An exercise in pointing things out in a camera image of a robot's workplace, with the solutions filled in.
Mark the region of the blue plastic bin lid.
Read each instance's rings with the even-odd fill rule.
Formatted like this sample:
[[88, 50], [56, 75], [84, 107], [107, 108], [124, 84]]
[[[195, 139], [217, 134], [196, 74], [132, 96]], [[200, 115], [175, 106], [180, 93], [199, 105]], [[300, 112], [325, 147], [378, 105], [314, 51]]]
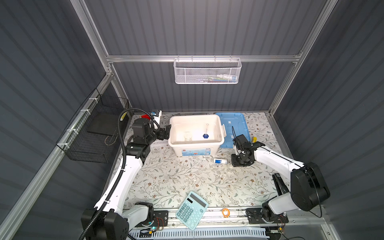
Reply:
[[227, 133], [225, 141], [220, 148], [230, 149], [233, 147], [233, 139], [235, 136], [233, 135], [232, 127], [234, 127], [236, 136], [244, 135], [249, 142], [251, 141], [246, 119], [242, 113], [216, 113], [216, 115], [219, 116]]

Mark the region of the beige plastic storage bin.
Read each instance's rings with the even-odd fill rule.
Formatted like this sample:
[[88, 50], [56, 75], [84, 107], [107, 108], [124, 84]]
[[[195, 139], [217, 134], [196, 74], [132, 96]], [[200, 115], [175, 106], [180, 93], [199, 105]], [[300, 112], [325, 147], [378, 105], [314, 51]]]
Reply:
[[[209, 124], [208, 139], [203, 138], [206, 124]], [[170, 125], [168, 143], [177, 157], [214, 156], [227, 136], [217, 115], [173, 116]], [[185, 132], [192, 133], [191, 141], [185, 141]]]

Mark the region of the white blue labelled bottle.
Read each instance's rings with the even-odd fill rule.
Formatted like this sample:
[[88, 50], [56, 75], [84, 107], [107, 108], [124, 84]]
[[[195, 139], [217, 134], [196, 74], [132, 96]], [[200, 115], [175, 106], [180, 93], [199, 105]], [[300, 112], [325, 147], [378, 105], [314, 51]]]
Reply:
[[214, 158], [214, 163], [220, 164], [220, 165], [226, 165], [228, 163], [228, 161], [226, 159]]

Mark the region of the small blue-based flask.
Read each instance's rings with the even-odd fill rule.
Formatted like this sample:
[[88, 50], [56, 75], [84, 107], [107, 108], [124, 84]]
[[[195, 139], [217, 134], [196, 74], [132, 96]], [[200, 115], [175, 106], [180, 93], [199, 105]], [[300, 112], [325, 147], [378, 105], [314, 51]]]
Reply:
[[206, 130], [205, 130], [205, 133], [203, 134], [203, 138], [204, 139], [208, 139], [209, 138], [208, 130], [209, 130], [209, 124], [206, 124]]

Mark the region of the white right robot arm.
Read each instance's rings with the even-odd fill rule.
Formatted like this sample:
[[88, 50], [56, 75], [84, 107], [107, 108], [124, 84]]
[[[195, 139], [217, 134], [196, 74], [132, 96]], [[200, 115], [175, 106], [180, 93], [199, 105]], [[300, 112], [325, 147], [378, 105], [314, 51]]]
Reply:
[[262, 204], [259, 216], [264, 222], [274, 223], [284, 213], [294, 210], [310, 212], [331, 196], [317, 164], [290, 159], [261, 142], [248, 141], [244, 135], [235, 137], [233, 144], [233, 167], [249, 167], [259, 162], [276, 171], [273, 180], [278, 195]]

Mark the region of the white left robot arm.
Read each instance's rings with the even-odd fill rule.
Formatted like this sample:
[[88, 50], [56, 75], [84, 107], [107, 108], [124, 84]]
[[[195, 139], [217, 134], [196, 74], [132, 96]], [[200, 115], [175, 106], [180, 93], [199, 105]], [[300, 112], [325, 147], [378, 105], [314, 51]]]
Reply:
[[160, 127], [161, 110], [144, 112], [147, 118], [139, 118], [132, 124], [133, 134], [124, 141], [121, 130], [123, 115], [138, 109], [129, 108], [120, 113], [117, 120], [117, 137], [122, 146], [122, 159], [118, 171], [105, 193], [93, 209], [86, 209], [81, 217], [83, 232], [81, 240], [126, 240], [132, 239], [130, 231], [140, 223], [154, 220], [153, 204], [138, 202], [124, 211], [124, 204], [135, 177], [151, 151], [151, 144], [170, 137], [171, 125]]

